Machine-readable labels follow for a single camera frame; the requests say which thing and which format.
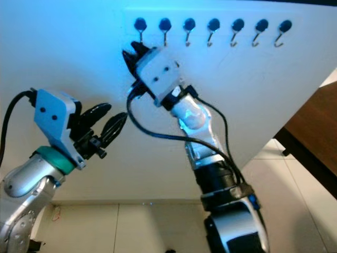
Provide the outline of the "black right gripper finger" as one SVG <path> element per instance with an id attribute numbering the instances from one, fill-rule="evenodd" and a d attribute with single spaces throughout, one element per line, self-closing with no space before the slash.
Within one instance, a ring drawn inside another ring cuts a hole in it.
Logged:
<path id="1" fill-rule="evenodd" d="M 133 57 L 136 59 L 143 58 L 147 53 L 151 52 L 153 48 L 145 46 L 145 44 L 139 41 L 132 41 L 132 48 L 133 48 Z"/>
<path id="2" fill-rule="evenodd" d="M 139 79 L 137 74 L 137 64 L 143 55 L 144 53 L 131 52 L 127 50 L 122 51 L 122 57 L 125 61 L 125 64 L 127 65 L 128 72 L 130 72 L 130 75 L 132 75 L 132 77 L 137 80 Z"/>

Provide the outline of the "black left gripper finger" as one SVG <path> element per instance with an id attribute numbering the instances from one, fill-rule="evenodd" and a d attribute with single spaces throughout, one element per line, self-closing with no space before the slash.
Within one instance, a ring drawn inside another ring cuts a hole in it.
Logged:
<path id="1" fill-rule="evenodd" d="M 100 103 L 93 106 L 93 108 L 87 109 L 83 113 L 83 126 L 93 126 L 96 122 L 101 120 L 111 108 L 112 106 L 109 103 Z"/>
<path id="2" fill-rule="evenodd" d="M 120 112 L 112 116 L 104 126 L 104 147 L 108 147 L 118 135 L 120 135 L 127 121 L 127 113 Z"/>

